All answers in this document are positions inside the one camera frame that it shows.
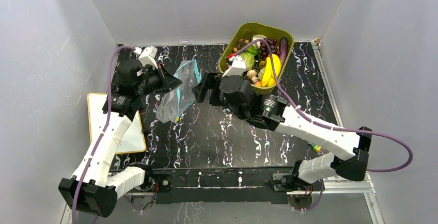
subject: gray floor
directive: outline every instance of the gray floor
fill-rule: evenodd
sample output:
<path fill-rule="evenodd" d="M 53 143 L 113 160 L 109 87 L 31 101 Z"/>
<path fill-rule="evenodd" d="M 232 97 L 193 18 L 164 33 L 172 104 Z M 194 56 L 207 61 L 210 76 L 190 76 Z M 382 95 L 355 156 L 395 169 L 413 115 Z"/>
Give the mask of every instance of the gray floor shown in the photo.
<path fill-rule="evenodd" d="M 78 214 L 78 223 L 92 223 L 94 216 Z M 364 194 L 325 194 L 317 208 L 302 215 L 288 205 L 262 202 L 189 202 L 156 205 L 143 215 L 120 200 L 108 218 L 97 223 L 372 223 Z"/>

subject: purple eggplant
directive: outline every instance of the purple eggplant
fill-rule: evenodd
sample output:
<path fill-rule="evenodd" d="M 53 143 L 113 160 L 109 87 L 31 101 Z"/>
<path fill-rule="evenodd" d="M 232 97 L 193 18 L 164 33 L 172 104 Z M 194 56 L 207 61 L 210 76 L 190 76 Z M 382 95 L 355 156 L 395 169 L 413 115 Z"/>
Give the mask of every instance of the purple eggplant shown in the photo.
<path fill-rule="evenodd" d="M 280 61 L 281 61 L 282 65 L 285 63 L 286 56 L 289 52 L 288 48 L 289 48 L 289 44 L 288 44 L 287 38 L 282 37 L 280 39 Z"/>

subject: black wire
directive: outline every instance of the black wire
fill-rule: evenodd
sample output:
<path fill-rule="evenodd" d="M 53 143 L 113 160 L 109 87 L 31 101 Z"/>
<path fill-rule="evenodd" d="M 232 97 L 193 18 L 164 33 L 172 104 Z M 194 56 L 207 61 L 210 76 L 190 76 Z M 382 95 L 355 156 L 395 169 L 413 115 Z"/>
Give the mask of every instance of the black wire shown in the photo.
<path fill-rule="evenodd" d="M 146 204 L 146 206 L 145 206 L 142 210 L 145 210 L 145 209 L 147 208 L 147 206 L 150 205 L 150 204 L 152 204 L 152 205 L 151 205 L 151 207 L 152 207 L 152 206 L 153 206 L 153 201 L 148 202 L 148 204 Z"/>

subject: black marble table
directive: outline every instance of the black marble table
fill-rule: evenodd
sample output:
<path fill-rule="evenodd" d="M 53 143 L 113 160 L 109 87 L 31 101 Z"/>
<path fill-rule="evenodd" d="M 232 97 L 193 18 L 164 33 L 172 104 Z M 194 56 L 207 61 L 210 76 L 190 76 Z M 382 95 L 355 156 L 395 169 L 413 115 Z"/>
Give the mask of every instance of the black marble table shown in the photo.
<path fill-rule="evenodd" d="M 181 60 L 196 59 L 201 73 L 217 71 L 217 61 L 226 45 L 189 45 L 158 47 L 157 62 L 173 74 Z M 122 51 L 119 63 L 135 58 Z M 325 121 L 336 123 L 312 45 L 297 42 L 286 65 L 281 85 L 301 105 L 302 110 Z M 275 89 L 273 95 L 281 96 Z M 131 162 L 141 162 L 153 168 L 217 168 L 293 166 L 299 159 L 318 156 L 308 142 L 250 126 L 218 106 L 195 103 L 178 123 L 161 123 L 155 118 L 159 95 L 149 95 L 140 110 L 147 135 L 146 152 L 116 155 L 111 169 L 122 170 Z"/>

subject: plastic bag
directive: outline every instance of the plastic bag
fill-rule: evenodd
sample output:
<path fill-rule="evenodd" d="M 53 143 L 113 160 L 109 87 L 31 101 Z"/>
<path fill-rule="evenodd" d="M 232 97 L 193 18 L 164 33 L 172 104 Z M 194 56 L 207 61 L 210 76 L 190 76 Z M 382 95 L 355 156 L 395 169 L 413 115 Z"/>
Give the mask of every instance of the plastic bag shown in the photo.
<path fill-rule="evenodd" d="M 174 77 L 182 84 L 175 90 L 166 93 L 157 109 L 157 119 L 163 123 L 179 121 L 181 114 L 195 102 L 192 88 L 201 81 L 201 75 L 196 60 L 183 60 Z"/>

